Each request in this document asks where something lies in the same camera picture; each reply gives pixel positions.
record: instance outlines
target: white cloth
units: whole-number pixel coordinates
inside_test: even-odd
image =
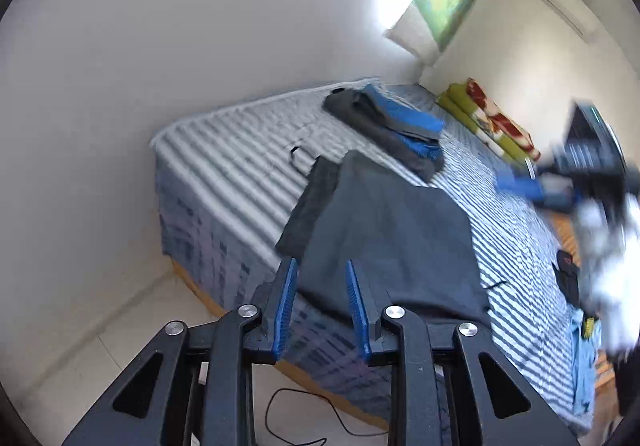
[[[580,304],[598,314],[602,347],[609,354],[633,350],[640,336],[640,206],[627,195],[620,220],[609,224],[601,203],[588,199],[573,215],[582,269]]]

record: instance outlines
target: wooden bed frame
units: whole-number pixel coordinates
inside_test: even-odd
[[[556,228],[556,232],[558,233],[558,239],[561,242],[562,249],[565,249],[566,251],[571,253],[574,256],[574,261],[579,265],[580,256],[578,255],[578,246],[569,218],[566,216],[552,215],[552,222]],[[189,289],[193,291],[193,294],[198,297],[198,299],[204,304],[207,310],[218,318],[225,315],[226,311],[215,301],[213,301],[213,299],[207,293],[201,290],[195,282],[193,282],[187,270],[177,262],[172,262],[174,264],[174,273],[176,274],[176,276],[182,279],[187,287],[189,287]],[[383,430],[388,429],[388,423],[386,422],[386,420],[382,419],[381,417],[365,413],[355,405],[351,404],[344,397],[336,396],[335,394],[332,394],[327,390],[320,388],[306,372],[304,372],[297,366],[292,365],[291,363],[286,361],[279,361],[278,363],[276,363],[275,368],[277,368],[281,373],[287,376],[287,378],[300,385],[307,392],[319,394],[320,396],[326,397],[333,403],[335,408],[342,410],[344,413],[348,413],[349,415],[354,416],[355,418],[360,419],[367,424],[376,426],[377,428]],[[596,395],[609,388],[610,384],[614,380],[615,377],[613,367],[607,361],[606,356],[601,350],[598,358],[596,359]]]

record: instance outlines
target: blue cloth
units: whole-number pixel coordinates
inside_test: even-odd
[[[406,123],[407,125],[414,125],[421,127],[434,133],[441,133],[445,122],[442,119],[436,118],[426,112],[418,111],[393,101],[385,97],[382,92],[373,87],[371,84],[362,89],[362,92],[366,93],[380,109],[382,109],[389,117]],[[405,134],[396,133],[396,136],[404,142],[404,144],[413,150],[421,157],[429,157],[436,159],[442,155],[442,149],[437,141],[433,143],[427,143],[423,139],[417,139],[415,137],[406,136]]]
[[[545,198],[542,185],[536,179],[514,177],[513,174],[497,175],[495,178],[495,189],[536,201]]]
[[[574,413],[593,413],[595,406],[596,357],[600,348],[601,327],[596,321],[593,333],[588,340],[582,339],[581,309],[569,305],[571,315],[571,336],[574,378]]]

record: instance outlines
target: folded gray cloth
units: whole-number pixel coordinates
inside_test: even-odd
[[[376,111],[367,107],[371,100],[366,94],[353,89],[337,89],[324,100],[324,110],[343,121],[385,150],[424,182],[431,181],[433,174],[444,166],[442,153],[436,158],[421,156],[398,137],[394,131],[376,120]]]

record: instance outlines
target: bed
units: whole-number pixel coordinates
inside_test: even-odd
[[[468,214],[482,283],[507,281],[489,291],[494,341],[568,425],[578,433],[588,430],[592,416],[572,411],[570,308],[552,270],[558,240],[526,201],[495,192],[495,171],[506,165],[418,85],[386,88],[375,78],[331,84],[164,128],[151,146],[165,254],[225,310],[249,301],[274,276],[280,262],[274,245],[306,184],[289,163],[296,145],[335,161],[357,149],[412,184],[425,185],[321,109],[332,89],[367,83],[446,121],[440,141],[446,166],[428,186],[444,189]],[[352,334],[297,295],[285,359],[322,389],[387,419],[390,368],[366,367]]]

